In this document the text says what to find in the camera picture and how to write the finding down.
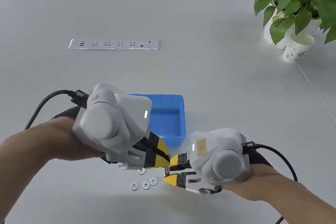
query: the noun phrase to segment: white flower pot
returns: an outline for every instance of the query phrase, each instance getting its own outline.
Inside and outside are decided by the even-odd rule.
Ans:
[[[270,45],[276,46],[277,48],[284,50],[290,39],[290,35],[295,31],[295,25],[292,25],[285,33],[285,37],[279,43],[274,45],[271,34],[269,32],[269,28],[273,23],[273,18],[275,17],[275,14],[276,14],[276,10],[274,11],[272,18],[267,22],[267,24],[264,27],[264,39]],[[309,34],[313,33],[315,28],[318,26],[319,22],[320,22],[320,19],[312,19],[310,23],[308,24],[308,26],[302,32],[309,33]]]
[[[309,33],[291,33],[282,59],[287,63],[298,63],[314,44],[315,39]]]

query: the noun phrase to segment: wrist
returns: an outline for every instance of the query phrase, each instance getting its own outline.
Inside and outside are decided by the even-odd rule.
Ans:
[[[265,186],[265,193],[262,200],[273,205],[279,198],[285,197],[286,194],[296,191],[303,187],[299,182],[289,179],[285,176],[279,175],[272,183]]]

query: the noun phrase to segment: white cup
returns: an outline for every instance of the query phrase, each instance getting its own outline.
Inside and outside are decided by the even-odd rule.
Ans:
[[[292,33],[282,59],[287,63],[298,63],[314,44],[315,39],[309,33],[301,32],[298,35]]]

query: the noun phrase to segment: black cable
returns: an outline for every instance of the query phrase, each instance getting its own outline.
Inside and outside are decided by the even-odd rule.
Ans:
[[[264,144],[255,144],[253,143],[253,148],[254,149],[267,149],[271,152],[274,152],[275,154],[277,154],[288,166],[288,168],[290,169],[290,172],[292,173],[293,179],[294,181],[298,181],[298,176],[296,175],[293,166],[290,164],[290,162],[285,158],[285,156],[283,156],[278,150],[274,149],[273,147],[270,147],[268,145],[264,145]],[[282,221],[284,220],[284,217],[281,216],[280,219],[277,220],[277,222],[275,222],[275,224],[280,224]]]
[[[47,95],[42,101],[41,103],[38,105],[38,107],[36,108],[34,114],[31,116],[31,118],[29,119],[26,127],[25,127],[25,130],[26,129],[29,129],[31,127],[31,125],[33,124],[33,122],[35,121],[38,113],[41,111],[42,107],[53,97],[57,96],[57,95],[60,95],[60,94],[67,94],[68,96],[70,97],[74,97],[74,95],[76,95],[76,93],[74,91],[71,91],[71,90],[58,90],[58,91],[55,91],[49,95]]]

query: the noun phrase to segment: yellow sticker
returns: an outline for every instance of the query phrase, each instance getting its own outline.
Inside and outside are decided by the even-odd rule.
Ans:
[[[205,138],[198,139],[196,141],[196,150],[197,150],[197,156],[205,156],[206,154],[208,154],[206,150],[206,139]]]

